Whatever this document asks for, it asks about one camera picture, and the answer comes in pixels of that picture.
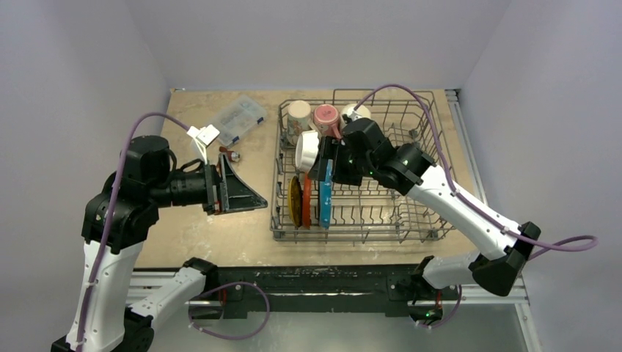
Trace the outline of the white scalloped bowl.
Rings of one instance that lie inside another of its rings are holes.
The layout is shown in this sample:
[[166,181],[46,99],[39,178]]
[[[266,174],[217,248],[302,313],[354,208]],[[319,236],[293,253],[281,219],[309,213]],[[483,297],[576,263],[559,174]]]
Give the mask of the white scalloped bowl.
[[302,132],[296,143],[295,166],[301,172],[309,172],[318,155],[320,143],[317,131]]

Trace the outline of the pink ghost mug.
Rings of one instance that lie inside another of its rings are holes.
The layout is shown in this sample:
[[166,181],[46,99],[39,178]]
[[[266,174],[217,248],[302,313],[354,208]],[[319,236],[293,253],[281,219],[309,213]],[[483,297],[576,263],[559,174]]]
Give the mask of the pink ghost mug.
[[330,136],[341,140],[339,111],[331,104],[322,104],[315,108],[313,124],[320,137]]

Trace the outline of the green inside floral mug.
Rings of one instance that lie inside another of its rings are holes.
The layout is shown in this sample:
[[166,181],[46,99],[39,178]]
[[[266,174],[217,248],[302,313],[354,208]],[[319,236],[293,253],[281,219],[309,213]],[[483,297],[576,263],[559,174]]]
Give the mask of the green inside floral mug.
[[347,118],[356,120],[360,117],[371,118],[371,112],[366,106],[361,105],[360,107],[356,107],[355,103],[344,106],[340,111],[340,128],[344,128],[348,124],[346,121]]

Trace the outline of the seahorse pattern tall mug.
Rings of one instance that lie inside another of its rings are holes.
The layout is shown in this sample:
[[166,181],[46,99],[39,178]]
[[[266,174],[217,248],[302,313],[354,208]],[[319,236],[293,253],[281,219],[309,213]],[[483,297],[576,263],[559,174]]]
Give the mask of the seahorse pattern tall mug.
[[310,129],[310,116],[312,113],[311,105],[305,100],[295,100],[287,107],[287,128],[286,138],[296,145],[302,132]]

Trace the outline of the blue scalloped plate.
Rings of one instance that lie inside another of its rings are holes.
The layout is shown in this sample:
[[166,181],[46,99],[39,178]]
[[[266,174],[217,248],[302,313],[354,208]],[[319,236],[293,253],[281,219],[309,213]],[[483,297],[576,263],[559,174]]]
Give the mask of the blue scalloped plate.
[[333,160],[329,159],[326,165],[324,181],[319,183],[319,226],[325,230],[329,229],[332,219],[332,175]]

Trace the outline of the yellow patterned plate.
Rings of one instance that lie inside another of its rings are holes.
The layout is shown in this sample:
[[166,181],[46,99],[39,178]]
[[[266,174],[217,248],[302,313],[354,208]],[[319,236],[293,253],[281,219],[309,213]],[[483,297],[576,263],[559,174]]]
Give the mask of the yellow patterned plate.
[[299,178],[293,176],[288,186],[288,209],[295,227],[302,225],[302,189]]

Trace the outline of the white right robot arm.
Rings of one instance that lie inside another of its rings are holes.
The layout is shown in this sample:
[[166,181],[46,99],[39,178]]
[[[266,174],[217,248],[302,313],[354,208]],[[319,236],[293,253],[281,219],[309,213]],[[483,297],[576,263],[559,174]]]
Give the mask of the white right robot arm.
[[475,251],[464,255],[425,258],[411,280],[420,298],[462,284],[507,296],[541,234],[532,222],[518,224],[484,205],[417,145],[392,145],[368,118],[348,123],[341,139],[303,132],[295,161],[297,169],[318,181],[360,186],[364,177],[371,177],[430,208],[475,245]]

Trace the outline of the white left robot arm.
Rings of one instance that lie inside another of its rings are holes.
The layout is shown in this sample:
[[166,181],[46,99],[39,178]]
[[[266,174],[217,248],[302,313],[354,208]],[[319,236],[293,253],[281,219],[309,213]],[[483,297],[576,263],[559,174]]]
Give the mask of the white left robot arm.
[[127,304],[137,257],[162,208],[200,205],[209,215],[265,208],[267,201],[245,184],[221,155],[178,166],[161,136],[132,139],[121,172],[109,176],[85,208],[84,276],[69,332],[53,351],[146,351],[164,321],[188,300],[225,301],[228,286],[218,268],[193,257],[154,293]]

